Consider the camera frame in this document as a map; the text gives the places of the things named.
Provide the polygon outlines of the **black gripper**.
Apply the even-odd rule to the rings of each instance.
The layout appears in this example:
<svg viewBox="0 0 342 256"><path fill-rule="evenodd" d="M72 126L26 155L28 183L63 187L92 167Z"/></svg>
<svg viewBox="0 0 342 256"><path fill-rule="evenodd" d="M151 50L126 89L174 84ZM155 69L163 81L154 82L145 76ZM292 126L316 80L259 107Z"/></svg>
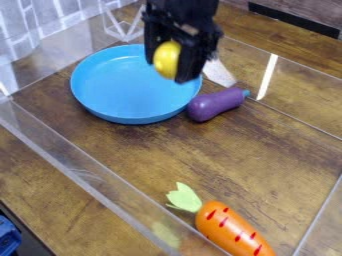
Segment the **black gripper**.
<svg viewBox="0 0 342 256"><path fill-rule="evenodd" d="M143 11L145 50L153 63L159 45L175 39L181 44L175 82L183 84L201 75L205 64L217 57L223 35L214 22L219 0L146 0Z"/></svg>

